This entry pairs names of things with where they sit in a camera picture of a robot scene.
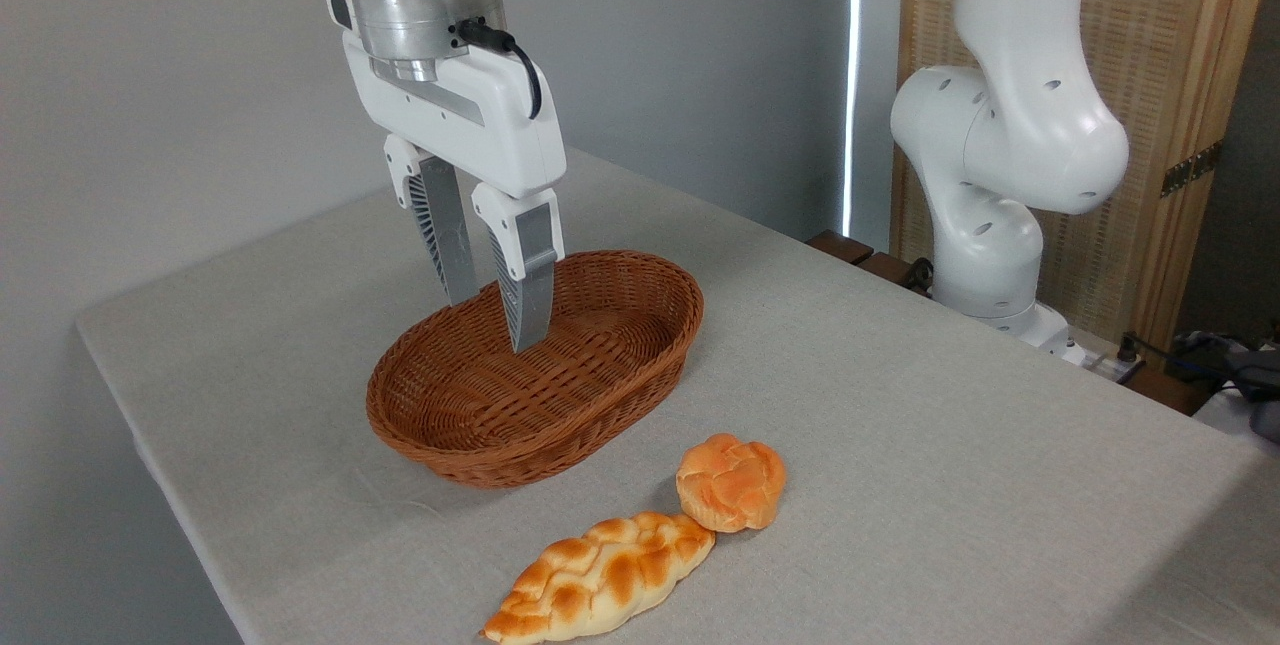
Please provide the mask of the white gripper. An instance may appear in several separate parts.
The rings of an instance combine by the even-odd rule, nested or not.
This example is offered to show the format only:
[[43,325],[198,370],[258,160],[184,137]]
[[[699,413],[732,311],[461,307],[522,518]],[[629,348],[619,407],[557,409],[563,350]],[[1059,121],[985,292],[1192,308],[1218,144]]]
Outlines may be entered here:
[[564,259],[549,186],[564,177],[566,154],[549,86],[540,84],[532,118],[526,67],[503,54],[470,49],[438,63],[433,83],[416,83],[379,77],[352,31],[343,47],[371,122],[393,133],[384,154],[396,197],[415,218],[451,305],[477,294],[458,166],[484,180],[472,203],[488,227],[512,349],[536,346],[548,334],[556,264]]

